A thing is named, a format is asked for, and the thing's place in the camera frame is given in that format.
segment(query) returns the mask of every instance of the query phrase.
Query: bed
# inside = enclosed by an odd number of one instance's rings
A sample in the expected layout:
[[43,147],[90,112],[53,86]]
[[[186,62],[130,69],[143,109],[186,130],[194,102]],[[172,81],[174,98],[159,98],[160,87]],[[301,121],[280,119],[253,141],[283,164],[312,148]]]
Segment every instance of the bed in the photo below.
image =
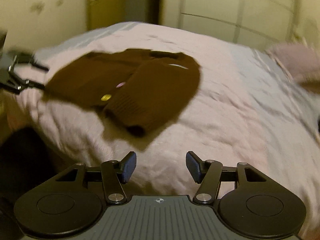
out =
[[[266,54],[183,30],[127,22],[37,51],[37,60],[50,67],[47,74],[27,66],[18,72],[46,83],[89,51],[127,48],[184,52],[201,65],[199,89],[177,119],[135,138],[93,110],[28,89],[3,95],[10,128],[33,126],[57,154],[89,166],[135,151],[137,167],[128,187],[137,194],[193,196],[199,185],[185,165],[190,150],[224,166],[250,163],[305,203],[300,236],[320,237],[320,97],[288,82]],[[231,187],[223,185],[220,197]]]

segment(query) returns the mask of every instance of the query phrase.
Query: door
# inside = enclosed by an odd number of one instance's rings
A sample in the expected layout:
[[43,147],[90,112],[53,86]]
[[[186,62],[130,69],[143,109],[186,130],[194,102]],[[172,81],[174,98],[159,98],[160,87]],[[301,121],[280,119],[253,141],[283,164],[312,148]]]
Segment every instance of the door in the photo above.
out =
[[124,21],[125,0],[88,0],[88,29]]

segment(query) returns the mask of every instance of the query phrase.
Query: white cabinet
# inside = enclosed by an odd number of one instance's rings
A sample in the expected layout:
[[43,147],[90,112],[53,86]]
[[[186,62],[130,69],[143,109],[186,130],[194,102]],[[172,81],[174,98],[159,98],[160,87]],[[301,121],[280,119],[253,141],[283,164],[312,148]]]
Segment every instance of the white cabinet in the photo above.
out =
[[162,24],[263,50],[289,40],[295,0],[163,0]]
[[183,15],[181,26],[183,30],[216,37],[229,42],[233,41],[236,31],[235,25],[193,15]]
[[185,0],[183,13],[236,23],[239,0]]

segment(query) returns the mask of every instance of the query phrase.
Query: wall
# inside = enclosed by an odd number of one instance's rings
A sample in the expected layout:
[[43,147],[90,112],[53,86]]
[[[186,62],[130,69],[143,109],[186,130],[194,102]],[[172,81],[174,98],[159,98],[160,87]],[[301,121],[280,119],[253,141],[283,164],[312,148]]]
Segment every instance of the wall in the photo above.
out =
[[5,48],[36,50],[86,31],[87,0],[0,0]]
[[320,51],[320,0],[298,0],[296,36]]

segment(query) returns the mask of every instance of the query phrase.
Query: robotic arm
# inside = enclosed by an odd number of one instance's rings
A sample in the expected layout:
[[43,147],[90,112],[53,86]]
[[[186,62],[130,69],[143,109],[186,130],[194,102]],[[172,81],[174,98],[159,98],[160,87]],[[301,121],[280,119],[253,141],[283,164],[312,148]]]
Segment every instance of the robotic arm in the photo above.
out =
[[3,88],[9,92],[20,94],[21,91],[30,87],[43,90],[44,85],[29,79],[20,78],[15,72],[15,66],[18,64],[30,64],[33,67],[49,71],[49,68],[38,64],[33,55],[18,50],[3,51],[6,33],[0,32],[0,89]]

